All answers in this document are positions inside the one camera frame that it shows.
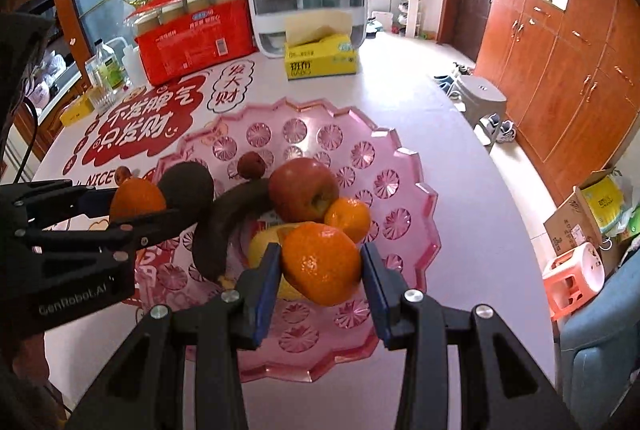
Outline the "orange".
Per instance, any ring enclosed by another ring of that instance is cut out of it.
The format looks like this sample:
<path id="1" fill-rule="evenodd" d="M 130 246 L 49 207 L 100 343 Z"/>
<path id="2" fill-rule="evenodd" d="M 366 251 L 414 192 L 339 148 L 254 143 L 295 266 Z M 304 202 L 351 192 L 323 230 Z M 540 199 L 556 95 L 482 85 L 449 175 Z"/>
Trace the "orange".
<path id="1" fill-rule="evenodd" d="M 167 208 L 166 199 L 151 181 L 131 177 L 116 190 L 110 206 L 110 220 L 124 222 L 159 213 Z"/>

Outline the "dark avocado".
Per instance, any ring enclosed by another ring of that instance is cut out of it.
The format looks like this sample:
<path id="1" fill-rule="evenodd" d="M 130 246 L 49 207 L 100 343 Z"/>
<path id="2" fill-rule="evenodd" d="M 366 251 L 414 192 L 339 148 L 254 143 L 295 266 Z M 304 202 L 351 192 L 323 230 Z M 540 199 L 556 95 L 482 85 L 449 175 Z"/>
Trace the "dark avocado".
<path id="1" fill-rule="evenodd" d="M 208 169 L 196 161 L 183 161 L 163 173 L 157 187 L 168 209 L 196 218 L 214 200 L 214 180 Z"/>

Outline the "dark overripe banana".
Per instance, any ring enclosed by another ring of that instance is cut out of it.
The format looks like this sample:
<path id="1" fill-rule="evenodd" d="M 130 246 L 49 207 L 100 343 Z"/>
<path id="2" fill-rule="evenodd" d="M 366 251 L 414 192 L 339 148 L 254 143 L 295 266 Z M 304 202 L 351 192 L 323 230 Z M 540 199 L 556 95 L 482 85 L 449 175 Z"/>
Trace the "dark overripe banana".
<path id="1" fill-rule="evenodd" d="M 226 272 L 230 236 L 245 218 L 272 209 L 268 187 L 266 178 L 232 187 L 216 198 L 198 221 L 191 253 L 195 268 L 205 280 L 216 282 Z"/>

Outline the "yellow pear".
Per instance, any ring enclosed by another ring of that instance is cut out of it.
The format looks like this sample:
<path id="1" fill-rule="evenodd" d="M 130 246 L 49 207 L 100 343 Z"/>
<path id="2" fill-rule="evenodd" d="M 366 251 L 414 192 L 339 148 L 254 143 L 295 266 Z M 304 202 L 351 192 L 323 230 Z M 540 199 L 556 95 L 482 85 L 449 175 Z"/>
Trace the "yellow pear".
<path id="1" fill-rule="evenodd" d="M 258 231 L 250 240 L 247 261 L 252 269 L 257 269 L 265 256 L 269 256 L 270 247 L 280 245 L 286 235 L 299 227 L 298 223 L 274 225 Z M 286 301 L 303 300 L 304 296 L 281 275 L 278 298 Z"/>

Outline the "orange tangerine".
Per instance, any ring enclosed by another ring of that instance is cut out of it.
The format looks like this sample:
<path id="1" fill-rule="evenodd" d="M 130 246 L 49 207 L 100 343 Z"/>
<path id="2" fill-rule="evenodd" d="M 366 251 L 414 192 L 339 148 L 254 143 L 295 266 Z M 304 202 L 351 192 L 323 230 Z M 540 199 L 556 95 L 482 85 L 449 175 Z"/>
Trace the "orange tangerine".
<path id="1" fill-rule="evenodd" d="M 352 298 L 362 264 L 357 245 L 341 230 L 304 222 L 285 236 L 281 246 L 284 277 L 318 306 L 334 307 Z"/>

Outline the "small red lychee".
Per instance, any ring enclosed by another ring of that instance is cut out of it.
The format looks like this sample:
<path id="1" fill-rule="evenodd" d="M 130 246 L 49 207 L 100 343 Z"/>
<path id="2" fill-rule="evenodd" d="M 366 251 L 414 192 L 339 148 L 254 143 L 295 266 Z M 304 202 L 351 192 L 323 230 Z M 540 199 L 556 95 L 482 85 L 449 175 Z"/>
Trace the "small red lychee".
<path id="1" fill-rule="evenodd" d="M 266 168 L 267 165 L 265 161 L 255 151 L 243 154 L 236 165 L 238 175 L 245 180 L 262 179 L 265 175 Z"/>

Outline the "red apple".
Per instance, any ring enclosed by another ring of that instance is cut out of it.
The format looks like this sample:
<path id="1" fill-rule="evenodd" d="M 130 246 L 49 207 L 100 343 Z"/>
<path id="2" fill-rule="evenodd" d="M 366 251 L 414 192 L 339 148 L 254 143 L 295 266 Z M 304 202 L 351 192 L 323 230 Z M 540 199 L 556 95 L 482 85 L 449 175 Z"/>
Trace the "red apple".
<path id="1" fill-rule="evenodd" d="M 287 223 L 321 222 L 340 195 L 332 171 L 309 157 L 278 167 L 269 178 L 268 192 L 274 212 Z"/>

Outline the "blue sofa chair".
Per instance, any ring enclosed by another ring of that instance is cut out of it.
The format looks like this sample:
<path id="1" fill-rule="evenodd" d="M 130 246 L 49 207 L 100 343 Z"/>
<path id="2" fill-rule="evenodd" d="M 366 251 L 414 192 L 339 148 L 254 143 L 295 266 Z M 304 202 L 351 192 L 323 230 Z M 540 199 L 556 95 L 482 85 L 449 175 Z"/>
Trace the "blue sofa chair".
<path id="1" fill-rule="evenodd" d="M 562 397 L 578 426 L 599 429 L 639 369 L 639 255 L 569 317 L 559 335 Z"/>

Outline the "small yellow box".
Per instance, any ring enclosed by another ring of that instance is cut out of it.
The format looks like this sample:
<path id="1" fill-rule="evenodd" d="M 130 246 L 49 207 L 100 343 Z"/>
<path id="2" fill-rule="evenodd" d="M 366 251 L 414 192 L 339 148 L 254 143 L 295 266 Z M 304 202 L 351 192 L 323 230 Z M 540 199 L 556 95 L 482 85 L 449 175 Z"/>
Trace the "small yellow box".
<path id="1" fill-rule="evenodd" d="M 67 104 L 60 114 L 60 122 L 63 127 L 70 127 L 79 120 L 89 116 L 94 107 L 87 94 L 81 94 L 75 100 Z"/>

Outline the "orange plastic stool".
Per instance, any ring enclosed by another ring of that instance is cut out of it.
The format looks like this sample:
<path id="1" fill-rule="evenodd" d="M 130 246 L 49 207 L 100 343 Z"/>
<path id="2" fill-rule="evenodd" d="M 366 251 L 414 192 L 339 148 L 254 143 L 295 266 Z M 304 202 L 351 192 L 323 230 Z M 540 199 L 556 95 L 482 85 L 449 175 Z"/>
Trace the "orange plastic stool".
<path id="1" fill-rule="evenodd" d="M 602 291 L 605 269 L 590 242 L 550 260 L 542 271 L 550 317 L 557 322 L 585 306 Z"/>

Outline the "printed festive tablecloth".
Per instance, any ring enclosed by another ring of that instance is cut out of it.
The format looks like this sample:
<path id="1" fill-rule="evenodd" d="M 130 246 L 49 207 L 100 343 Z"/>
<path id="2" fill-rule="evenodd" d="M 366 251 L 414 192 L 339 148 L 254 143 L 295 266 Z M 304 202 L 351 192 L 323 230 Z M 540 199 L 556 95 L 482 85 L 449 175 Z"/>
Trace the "printed festive tablecloth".
<path id="1" fill-rule="evenodd" d="M 525 223 L 488 151 L 427 79 L 438 50 L 394 37 L 366 42 L 352 77 L 289 83 L 280 61 L 257 57 L 247 103 L 325 98 L 352 105 L 381 127 L 395 128 L 420 155 L 437 192 L 435 224 L 442 247 L 427 270 L 427 291 L 445 306 L 492 306 L 539 367 L 555 373 L 549 310 Z M 378 349 L 337 365 L 311 384 L 261 379 L 243 395 L 254 429 L 389 429 L 404 357 Z"/>

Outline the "white squeeze bottle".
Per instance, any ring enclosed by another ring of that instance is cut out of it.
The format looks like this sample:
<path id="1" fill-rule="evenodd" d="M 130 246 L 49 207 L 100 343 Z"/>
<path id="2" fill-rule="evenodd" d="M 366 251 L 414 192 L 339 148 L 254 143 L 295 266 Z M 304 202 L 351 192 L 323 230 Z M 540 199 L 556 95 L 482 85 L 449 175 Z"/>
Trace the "white squeeze bottle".
<path id="1" fill-rule="evenodd" d="M 145 87 L 148 84 L 138 46 L 127 45 L 122 50 L 122 65 L 135 87 Z"/>

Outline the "tangerine with stem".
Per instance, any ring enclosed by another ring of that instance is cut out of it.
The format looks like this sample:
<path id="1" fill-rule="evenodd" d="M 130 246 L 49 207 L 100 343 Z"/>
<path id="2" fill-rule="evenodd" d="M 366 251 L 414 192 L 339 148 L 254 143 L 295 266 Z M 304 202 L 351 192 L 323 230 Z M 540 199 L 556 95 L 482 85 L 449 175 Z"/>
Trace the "tangerine with stem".
<path id="1" fill-rule="evenodd" d="M 359 199 L 339 197 L 324 214 L 323 222 L 343 231 L 354 243 L 361 243 L 371 226 L 369 207 Z"/>

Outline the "cardboard box with bags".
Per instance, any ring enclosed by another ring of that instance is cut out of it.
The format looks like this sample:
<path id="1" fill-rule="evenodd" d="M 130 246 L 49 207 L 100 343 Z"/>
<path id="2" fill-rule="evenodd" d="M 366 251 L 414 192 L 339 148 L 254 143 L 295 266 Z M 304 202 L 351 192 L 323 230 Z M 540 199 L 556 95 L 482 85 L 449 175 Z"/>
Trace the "cardboard box with bags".
<path id="1" fill-rule="evenodd" d="M 544 228 L 557 256 L 585 243 L 604 254 L 617 250 L 638 206 L 639 188 L 618 169 L 604 169 L 574 185 Z"/>

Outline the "wooden cabinet wall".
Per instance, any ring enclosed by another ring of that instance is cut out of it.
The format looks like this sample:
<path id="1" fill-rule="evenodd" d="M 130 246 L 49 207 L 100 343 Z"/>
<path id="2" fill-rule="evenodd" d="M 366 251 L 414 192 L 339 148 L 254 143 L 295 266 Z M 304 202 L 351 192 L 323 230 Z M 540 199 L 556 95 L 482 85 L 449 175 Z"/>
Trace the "wooden cabinet wall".
<path id="1" fill-rule="evenodd" d="M 639 1 L 491 0 L 475 75 L 562 203 L 620 159 L 639 131 Z"/>

